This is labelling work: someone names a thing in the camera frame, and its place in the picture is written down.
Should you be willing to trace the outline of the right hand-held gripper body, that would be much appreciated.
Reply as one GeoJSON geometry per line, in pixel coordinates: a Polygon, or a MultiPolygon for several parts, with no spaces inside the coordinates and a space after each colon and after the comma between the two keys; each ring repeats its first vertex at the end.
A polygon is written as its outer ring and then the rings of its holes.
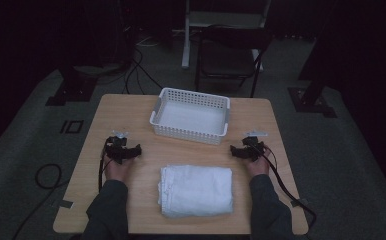
{"type": "Polygon", "coordinates": [[[246,137],[242,140],[243,146],[252,161],[265,156],[266,145],[258,139],[259,136],[260,133],[247,132],[246,137]]]}

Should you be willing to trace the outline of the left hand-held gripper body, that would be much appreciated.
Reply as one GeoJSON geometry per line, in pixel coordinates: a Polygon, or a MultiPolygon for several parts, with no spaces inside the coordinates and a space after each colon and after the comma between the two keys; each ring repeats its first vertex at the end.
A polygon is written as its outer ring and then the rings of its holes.
{"type": "Polygon", "coordinates": [[[126,159],[126,152],[128,151],[126,147],[128,133],[115,130],[112,133],[113,136],[108,137],[105,141],[105,153],[110,159],[121,164],[126,159]]]}

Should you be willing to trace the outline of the white plastic basket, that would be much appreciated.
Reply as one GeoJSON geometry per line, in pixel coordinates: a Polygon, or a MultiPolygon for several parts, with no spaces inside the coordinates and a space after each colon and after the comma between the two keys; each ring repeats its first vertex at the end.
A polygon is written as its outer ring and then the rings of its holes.
{"type": "Polygon", "coordinates": [[[219,145],[228,131],[230,99],[163,88],[149,122],[157,135],[219,145]]]}

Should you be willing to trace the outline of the white cloth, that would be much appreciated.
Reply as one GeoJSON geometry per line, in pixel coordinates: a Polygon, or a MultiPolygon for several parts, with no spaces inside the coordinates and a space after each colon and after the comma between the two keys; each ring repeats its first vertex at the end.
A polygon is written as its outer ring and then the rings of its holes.
{"type": "Polygon", "coordinates": [[[160,175],[158,204],[164,216],[208,217],[233,212],[230,168],[167,165],[160,175]]]}

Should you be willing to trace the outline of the person's right hand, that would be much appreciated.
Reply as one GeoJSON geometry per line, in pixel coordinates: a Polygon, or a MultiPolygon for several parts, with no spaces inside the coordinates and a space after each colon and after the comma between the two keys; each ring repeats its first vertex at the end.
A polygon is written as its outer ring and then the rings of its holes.
{"type": "Polygon", "coordinates": [[[251,177],[255,177],[262,174],[269,174],[270,166],[267,161],[266,155],[258,157],[255,161],[244,160],[243,163],[245,164],[245,167],[251,177]]]}

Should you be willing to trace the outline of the person's left hand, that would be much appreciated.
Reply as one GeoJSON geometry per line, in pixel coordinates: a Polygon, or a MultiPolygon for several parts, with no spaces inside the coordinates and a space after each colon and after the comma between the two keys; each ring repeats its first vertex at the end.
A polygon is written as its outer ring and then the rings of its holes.
{"type": "Polygon", "coordinates": [[[135,159],[123,160],[121,164],[111,159],[107,155],[104,156],[104,174],[107,180],[117,180],[125,183],[129,179],[130,170],[135,159]]]}

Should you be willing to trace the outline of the black stand base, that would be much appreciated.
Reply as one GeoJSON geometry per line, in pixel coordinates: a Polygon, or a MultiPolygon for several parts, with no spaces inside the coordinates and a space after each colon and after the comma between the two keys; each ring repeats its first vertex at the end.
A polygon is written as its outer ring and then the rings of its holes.
{"type": "Polygon", "coordinates": [[[61,67],[62,83],[54,96],[48,98],[46,106],[64,106],[67,102],[89,102],[98,78],[77,71],[73,66],[61,67]]]}
{"type": "Polygon", "coordinates": [[[330,107],[322,96],[327,85],[328,74],[326,70],[328,63],[313,50],[301,70],[300,76],[310,77],[307,88],[289,87],[288,92],[297,112],[321,113],[326,118],[336,118],[335,110],[330,107]]]}

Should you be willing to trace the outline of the black folding chair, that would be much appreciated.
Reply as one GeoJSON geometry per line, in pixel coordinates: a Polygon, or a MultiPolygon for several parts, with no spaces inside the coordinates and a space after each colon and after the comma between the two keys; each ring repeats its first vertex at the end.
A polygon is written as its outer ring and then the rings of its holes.
{"type": "Polygon", "coordinates": [[[254,97],[262,57],[272,41],[263,27],[210,25],[201,30],[196,61],[195,89],[201,78],[239,80],[239,86],[252,78],[254,97]]]}

